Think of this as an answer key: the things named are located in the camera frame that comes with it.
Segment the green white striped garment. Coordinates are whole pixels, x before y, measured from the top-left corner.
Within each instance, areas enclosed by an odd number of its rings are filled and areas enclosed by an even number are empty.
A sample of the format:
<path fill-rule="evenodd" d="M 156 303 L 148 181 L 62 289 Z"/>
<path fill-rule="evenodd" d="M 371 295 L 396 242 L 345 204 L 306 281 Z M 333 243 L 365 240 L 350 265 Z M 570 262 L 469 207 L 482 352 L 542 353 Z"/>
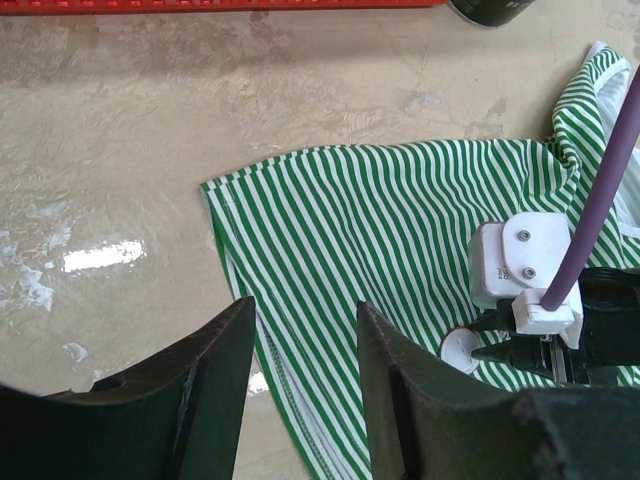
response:
<path fill-rule="evenodd" d="M 525 211 L 578 223 L 630 74 L 596 43 L 542 141 L 318 146 L 204 183 L 232 294 L 255 299 L 259 364 L 313 478 L 371 475 L 358 303 L 437 353 L 478 316 L 468 245 L 481 224 Z"/>

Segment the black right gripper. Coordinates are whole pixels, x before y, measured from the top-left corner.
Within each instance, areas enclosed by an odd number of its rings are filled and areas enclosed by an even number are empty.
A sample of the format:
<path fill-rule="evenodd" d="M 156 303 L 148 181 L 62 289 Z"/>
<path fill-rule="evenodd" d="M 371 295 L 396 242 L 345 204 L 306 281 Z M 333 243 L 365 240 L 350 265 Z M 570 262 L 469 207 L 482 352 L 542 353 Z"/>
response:
<path fill-rule="evenodd" d="M 587 268 L 579 278 L 579 348 L 513 336 L 475 349 L 562 384 L 616 386 L 639 365 L 639 270 Z M 511 310 L 487 310 L 468 328 L 513 331 Z M 529 388 L 516 393 L 468 376 L 398 332 L 370 303 L 357 306 L 357 355 L 376 479 L 636 479 L 636 388 Z"/>

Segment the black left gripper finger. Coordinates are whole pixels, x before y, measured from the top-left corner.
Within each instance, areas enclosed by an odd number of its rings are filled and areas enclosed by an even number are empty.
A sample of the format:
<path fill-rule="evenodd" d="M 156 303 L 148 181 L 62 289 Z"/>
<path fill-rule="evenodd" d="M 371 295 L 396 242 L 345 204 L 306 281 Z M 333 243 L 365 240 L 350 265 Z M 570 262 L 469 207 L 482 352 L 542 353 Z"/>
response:
<path fill-rule="evenodd" d="M 2 386 L 2 478 L 232 478 L 255 324 L 244 297 L 87 392 Z"/>

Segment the red plastic shopping basket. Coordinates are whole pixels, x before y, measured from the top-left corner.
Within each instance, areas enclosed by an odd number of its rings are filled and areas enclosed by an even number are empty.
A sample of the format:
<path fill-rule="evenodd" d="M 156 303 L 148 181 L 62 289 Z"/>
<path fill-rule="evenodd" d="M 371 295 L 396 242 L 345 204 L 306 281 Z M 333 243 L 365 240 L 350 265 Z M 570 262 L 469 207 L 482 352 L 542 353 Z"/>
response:
<path fill-rule="evenodd" d="M 2 16 L 115 15 L 273 10 L 411 9 L 445 5 L 424 0 L 1 0 Z"/>

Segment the black wrapped toilet roll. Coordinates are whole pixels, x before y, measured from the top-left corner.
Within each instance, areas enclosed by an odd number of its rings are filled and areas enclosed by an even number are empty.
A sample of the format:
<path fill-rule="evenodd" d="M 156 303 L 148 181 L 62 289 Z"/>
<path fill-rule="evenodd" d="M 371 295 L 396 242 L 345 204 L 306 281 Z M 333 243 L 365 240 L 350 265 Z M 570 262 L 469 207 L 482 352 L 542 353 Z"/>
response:
<path fill-rule="evenodd" d="M 511 22 L 534 0 L 449 0 L 448 5 L 474 25 L 497 28 Z"/>

